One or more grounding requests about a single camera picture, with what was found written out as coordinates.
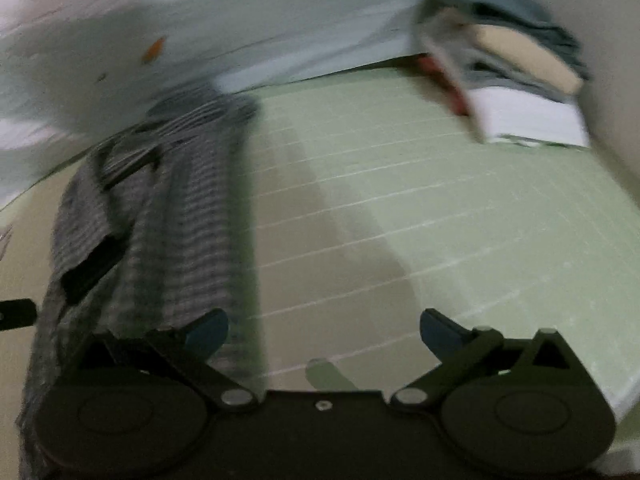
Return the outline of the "pale printed bed sheet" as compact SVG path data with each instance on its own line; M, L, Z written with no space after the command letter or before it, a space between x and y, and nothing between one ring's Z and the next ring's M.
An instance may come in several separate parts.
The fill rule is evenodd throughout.
M424 0L1 0L1 199L136 124L229 92L400 58Z

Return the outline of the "stack of folded clothes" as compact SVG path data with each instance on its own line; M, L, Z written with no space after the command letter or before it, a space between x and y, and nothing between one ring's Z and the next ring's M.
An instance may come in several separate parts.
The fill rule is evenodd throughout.
M426 0L421 66L488 143L588 148L578 40L536 0Z

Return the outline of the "blue white plaid shirt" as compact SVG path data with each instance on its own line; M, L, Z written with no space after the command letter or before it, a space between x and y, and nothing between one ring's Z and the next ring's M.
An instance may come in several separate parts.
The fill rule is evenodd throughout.
M35 414L89 336L140 337L214 309L238 322L231 194L236 155L258 110L245 94L176 92L140 125L97 145L70 180L16 422L21 478L50 470Z

